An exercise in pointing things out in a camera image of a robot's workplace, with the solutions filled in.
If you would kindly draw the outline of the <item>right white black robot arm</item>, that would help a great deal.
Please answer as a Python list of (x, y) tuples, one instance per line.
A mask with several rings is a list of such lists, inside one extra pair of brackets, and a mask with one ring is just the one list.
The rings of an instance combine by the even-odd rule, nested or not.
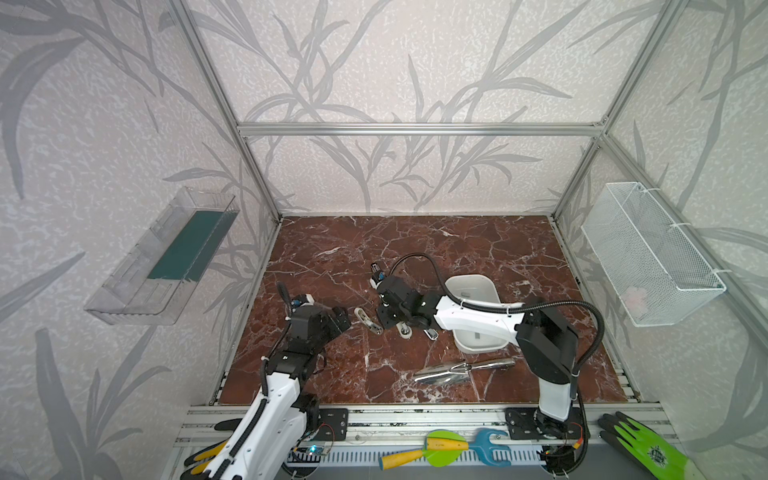
[(452, 331), (480, 336), (472, 353), (490, 353), (511, 344), (518, 347), (539, 381), (538, 411), (542, 419), (564, 422), (570, 415), (577, 375), (573, 372), (578, 334), (555, 307), (541, 309), (541, 300), (526, 304), (532, 311), (517, 313), (521, 302), (503, 304), (496, 286), (484, 275), (457, 275), (446, 281), (448, 293), (421, 293), (402, 278), (382, 273), (370, 280), (380, 304), (383, 328)]

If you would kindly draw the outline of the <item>pink item in basket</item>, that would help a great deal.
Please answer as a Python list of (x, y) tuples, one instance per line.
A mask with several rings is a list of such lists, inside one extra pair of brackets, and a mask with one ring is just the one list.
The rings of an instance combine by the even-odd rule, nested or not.
[(638, 320), (649, 311), (647, 297), (648, 292), (645, 288), (630, 286), (621, 295), (621, 300), (629, 315)]

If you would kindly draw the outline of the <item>left electronics board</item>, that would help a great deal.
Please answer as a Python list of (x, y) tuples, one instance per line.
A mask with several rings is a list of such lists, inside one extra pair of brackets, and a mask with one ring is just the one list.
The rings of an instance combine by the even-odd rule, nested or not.
[(289, 459), (293, 463), (316, 464), (328, 457), (331, 451), (331, 444), (298, 446), (290, 452)]

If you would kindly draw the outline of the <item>blue plastic toy wrench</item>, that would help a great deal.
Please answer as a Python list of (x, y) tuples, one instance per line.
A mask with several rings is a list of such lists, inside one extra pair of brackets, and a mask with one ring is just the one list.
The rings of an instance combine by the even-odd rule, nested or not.
[(476, 432), (474, 439), (468, 443), (468, 449), (473, 451), (486, 466), (510, 467), (512, 463), (508, 459), (496, 459), (494, 457), (496, 452), (506, 452), (508, 448), (492, 442), (494, 437), (505, 438), (507, 436), (508, 433), (503, 430), (482, 428)]

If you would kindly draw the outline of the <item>small beige staple remover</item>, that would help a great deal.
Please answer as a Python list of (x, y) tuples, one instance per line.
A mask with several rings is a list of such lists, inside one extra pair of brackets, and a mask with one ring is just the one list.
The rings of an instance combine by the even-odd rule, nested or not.
[(381, 325), (371, 319), (362, 307), (356, 307), (353, 311), (358, 321), (363, 324), (370, 332), (375, 335), (382, 335), (384, 329)]

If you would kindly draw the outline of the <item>yellow green toy tool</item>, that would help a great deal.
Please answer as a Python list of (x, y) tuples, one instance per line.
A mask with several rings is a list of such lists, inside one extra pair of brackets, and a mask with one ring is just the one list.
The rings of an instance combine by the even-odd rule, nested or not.
[(468, 450), (469, 442), (463, 436), (447, 430), (435, 430), (427, 435), (421, 449), (382, 456), (379, 467), (390, 470), (425, 459), (430, 466), (441, 468), (451, 465)]

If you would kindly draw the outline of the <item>green black work glove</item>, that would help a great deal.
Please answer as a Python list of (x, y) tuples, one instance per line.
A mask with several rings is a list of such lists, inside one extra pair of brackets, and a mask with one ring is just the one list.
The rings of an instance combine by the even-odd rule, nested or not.
[(654, 430), (623, 412), (598, 419), (600, 437), (656, 479), (703, 480), (705, 476), (686, 455)]

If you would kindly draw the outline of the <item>electronics board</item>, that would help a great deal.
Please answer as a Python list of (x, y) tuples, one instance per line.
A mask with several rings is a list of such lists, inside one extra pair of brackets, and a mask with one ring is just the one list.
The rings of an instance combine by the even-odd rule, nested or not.
[(331, 444), (298, 446), (290, 452), (289, 459), (293, 463), (316, 464), (328, 457), (331, 451)]
[(544, 446), (539, 456), (542, 468), (554, 478), (567, 478), (583, 463), (588, 446), (575, 448), (572, 445)]

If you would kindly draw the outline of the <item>clear acrylic wall shelf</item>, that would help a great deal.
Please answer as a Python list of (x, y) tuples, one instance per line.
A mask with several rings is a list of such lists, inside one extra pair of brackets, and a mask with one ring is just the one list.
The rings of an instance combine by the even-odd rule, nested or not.
[(239, 213), (234, 194), (180, 188), (85, 311), (109, 325), (175, 324)]

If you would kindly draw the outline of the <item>white rectangular staple tray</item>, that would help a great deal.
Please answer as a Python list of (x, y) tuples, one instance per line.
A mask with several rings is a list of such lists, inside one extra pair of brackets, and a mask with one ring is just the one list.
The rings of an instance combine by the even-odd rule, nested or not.
[[(446, 280), (446, 286), (452, 294), (462, 299), (488, 303), (500, 302), (493, 281), (484, 275), (456, 275)], [(499, 338), (473, 331), (454, 330), (453, 337), (457, 348), (465, 354), (491, 353), (507, 346), (507, 342)]]

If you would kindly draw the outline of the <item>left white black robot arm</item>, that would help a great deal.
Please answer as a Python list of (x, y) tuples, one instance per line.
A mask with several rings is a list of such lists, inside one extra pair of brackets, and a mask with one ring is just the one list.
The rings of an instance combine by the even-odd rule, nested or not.
[(317, 397), (304, 387), (325, 347), (350, 328), (347, 310), (289, 302), (286, 326), (262, 359), (261, 384), (245, 416), (222, 444), (204, 452), (184, 479), (273, 479), (289, 452), (319, 428)]

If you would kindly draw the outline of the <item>yellow work glove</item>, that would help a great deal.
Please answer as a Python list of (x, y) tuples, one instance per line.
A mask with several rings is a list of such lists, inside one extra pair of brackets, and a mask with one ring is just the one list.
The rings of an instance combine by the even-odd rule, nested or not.
[(219, 433), (227, 433), (228, 436), (224, 440), (209, 445), (187, 457), (184, 460), (185, 470), (181, 473), (180, 479), (203, 479), (203, 473), (208, 464), (222, 451), (240, 422), (240, 419), (229, 419), (216, 423), (213, 429)]

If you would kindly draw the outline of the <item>silver metal garden trowel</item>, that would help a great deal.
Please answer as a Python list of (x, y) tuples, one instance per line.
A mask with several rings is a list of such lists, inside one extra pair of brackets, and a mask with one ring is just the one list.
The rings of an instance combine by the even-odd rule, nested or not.
[(516, 364), (514, 358), (499, 358), (477, 363), (466, 361), (424, 368), (413, 375), (419, 384), (447, 386), (468, 382), (473, 371), (506, 369)]

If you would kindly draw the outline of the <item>right electronics board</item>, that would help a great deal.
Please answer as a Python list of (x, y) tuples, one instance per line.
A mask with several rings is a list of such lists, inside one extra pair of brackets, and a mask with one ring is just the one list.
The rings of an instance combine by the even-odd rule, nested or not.
[(583, 463), (588, 446), (575, 448), (572, 445), (544, 446), (539, 456), (542, 468), (554, 478), (567, 478)]

